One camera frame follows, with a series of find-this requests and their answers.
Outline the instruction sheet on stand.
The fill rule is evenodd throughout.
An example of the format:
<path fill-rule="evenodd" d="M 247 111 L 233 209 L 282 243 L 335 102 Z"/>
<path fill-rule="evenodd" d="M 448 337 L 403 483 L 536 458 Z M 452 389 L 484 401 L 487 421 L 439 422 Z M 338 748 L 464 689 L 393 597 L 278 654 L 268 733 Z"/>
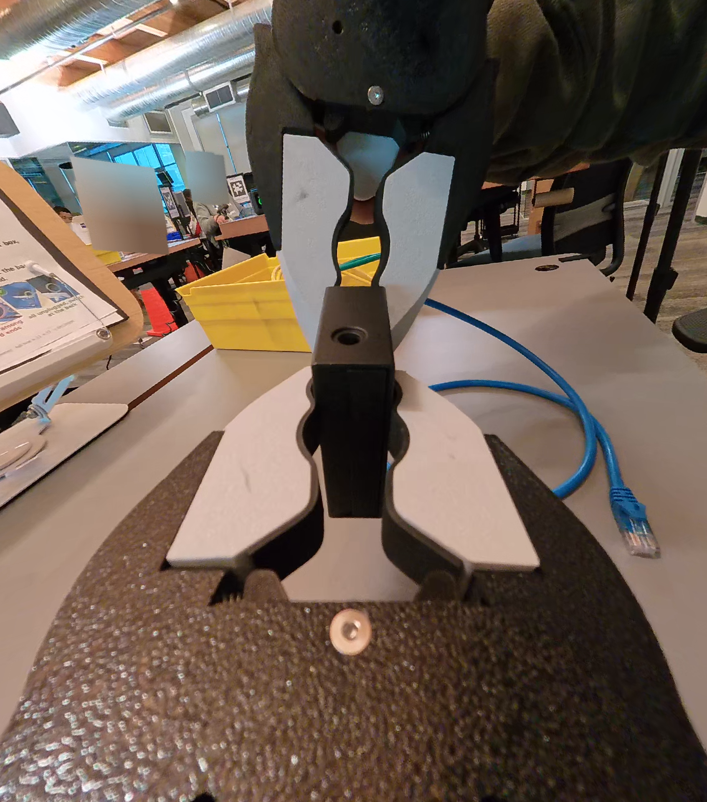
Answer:
<path fill-rule="evenodd" d="M 27 210 L 41 222 L 40 196 L 10 167 L 0 162 L 0 183 L 8 194 L 28 203 Z M 79 261 L 85 274 L 127 315 L 124 322 L 98 329 L 62 348 L 0 374 L 0 412 L 27 399 L 26 416 L 0 434 L 0 509 L 59 464 L 117 424 L 128 412 L 126 404 L 62 404 L 61 398 L 85 367 L 131 344 L 142 331 L 142 313 L 134 296 L 77 236 L 73 245 L 64 235 L 52 235 Z"/>

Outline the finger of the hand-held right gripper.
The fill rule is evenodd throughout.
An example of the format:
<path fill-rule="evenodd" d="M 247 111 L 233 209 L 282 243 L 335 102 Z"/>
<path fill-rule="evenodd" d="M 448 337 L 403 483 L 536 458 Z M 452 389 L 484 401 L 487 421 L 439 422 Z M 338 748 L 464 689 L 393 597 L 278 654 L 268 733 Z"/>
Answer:
<path fill-rule="evenodd" d="M 408 334 L 438 272 L 455 159 L 423 152 L 389 173 L 380 212 L 386 226 L 378 286 L 386 293 L 392 344 Z"/>
<path fill-rule="evenodd" d="M 352 205 L 351 173 L 313 135 L 285 133 L 282 154 L 281 270 L 313 350 L 325 291 L 341 282 L 337 241 Z"/>

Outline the yellow plastic bin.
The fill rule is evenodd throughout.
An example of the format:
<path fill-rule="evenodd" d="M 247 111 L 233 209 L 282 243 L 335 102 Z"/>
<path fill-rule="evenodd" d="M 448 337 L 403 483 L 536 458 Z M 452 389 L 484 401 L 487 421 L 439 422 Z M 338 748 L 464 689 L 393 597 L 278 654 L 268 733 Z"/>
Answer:
<path fill-rule="evenodd" d="M 325 291 L 320 324 L 339 343 L 355 345 L 366 338 L 354 301 L 369 298 L 378 270 L 377 236 L 337 246 L 341 272 L 338 286 Z M 281 270 L 281 255 L 255 256 L 178 290 L 210 343 L 220 350 L 311 352 L 299 328 Z"/>

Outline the printed instruction sheets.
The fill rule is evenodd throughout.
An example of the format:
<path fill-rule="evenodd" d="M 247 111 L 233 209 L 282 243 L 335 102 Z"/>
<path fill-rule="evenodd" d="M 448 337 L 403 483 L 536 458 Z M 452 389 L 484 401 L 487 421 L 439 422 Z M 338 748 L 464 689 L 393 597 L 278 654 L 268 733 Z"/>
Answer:
<path fill-rule="evenodd" d="M 41 222 L 0 183 L 0 374 L 127 319 L 52 235 L 75 233 L 41 200 Z"/>

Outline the long wooden top desk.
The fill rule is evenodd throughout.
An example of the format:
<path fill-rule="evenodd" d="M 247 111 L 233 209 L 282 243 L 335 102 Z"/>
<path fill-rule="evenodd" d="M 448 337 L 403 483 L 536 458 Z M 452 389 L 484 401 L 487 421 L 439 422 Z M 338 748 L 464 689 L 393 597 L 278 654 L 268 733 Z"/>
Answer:
<path fill-rule="evenodd" d="M 265 215 L 254 215 L 227 221 L 219 225 L 218 239 L 225 246 L 237 250 L 248 256 L 266 253 L 275 255 L 272 245 L 267 218 Z"/>

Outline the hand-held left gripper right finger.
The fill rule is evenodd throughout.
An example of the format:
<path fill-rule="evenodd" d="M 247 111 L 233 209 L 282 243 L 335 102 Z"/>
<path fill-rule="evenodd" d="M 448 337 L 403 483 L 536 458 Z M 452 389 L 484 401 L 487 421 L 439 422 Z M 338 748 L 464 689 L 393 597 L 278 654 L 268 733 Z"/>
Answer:
<path fill-rule="evenodd" d="M 462 594 L 475 573 L 532 572 L 540 559 L 487 438 L 448 399 L 395 375 L 381 543 L 421 586 L 445 573 Z"/>

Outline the orange traffic cone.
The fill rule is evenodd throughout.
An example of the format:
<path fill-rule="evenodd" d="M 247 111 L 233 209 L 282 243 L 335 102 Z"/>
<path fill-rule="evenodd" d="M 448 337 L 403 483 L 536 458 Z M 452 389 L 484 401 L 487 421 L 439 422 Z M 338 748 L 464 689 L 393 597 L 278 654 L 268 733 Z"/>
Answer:
<path fill-rule="evenodd" d="M 162 338 L 178 330 L 178 323 L 155 288 L 140 289 L 139 297 L 149 320 L 148 337 Z"/>

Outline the black ethernet switch box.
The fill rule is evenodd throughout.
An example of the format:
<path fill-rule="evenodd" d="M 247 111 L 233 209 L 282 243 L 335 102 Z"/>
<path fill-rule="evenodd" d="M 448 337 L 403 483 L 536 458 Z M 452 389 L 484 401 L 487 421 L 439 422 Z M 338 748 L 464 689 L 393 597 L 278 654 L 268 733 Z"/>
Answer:
<path fill-rule="evenodd" d="M 333 518 L 381 516 L 394 386 L 385 290 L 328 287 L 312 352 L 312 391 Z"/>

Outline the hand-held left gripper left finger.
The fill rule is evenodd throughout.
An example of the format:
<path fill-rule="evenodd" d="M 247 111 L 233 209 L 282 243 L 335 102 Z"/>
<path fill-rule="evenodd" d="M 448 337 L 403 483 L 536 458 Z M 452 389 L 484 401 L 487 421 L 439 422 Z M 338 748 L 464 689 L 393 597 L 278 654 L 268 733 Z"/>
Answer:
<path fill-rule="evenodd" d="M 324 509 L 304 427 L 314 411 L 310 370 L 244 407 L 221 432 L 166 556 L 172 568 L 284 579 L 318 552 Z"/>

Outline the silver ventilation duct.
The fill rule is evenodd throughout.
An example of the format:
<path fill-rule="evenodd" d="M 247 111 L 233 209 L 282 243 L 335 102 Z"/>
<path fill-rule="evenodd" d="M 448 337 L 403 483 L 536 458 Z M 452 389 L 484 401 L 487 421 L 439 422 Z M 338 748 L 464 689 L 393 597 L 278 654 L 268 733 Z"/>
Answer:
<path fill-rule="evenodd" d="M 0 107 L 50 90 L 110 124 L 251 71 L 272 2 L 0 2 Z"/>

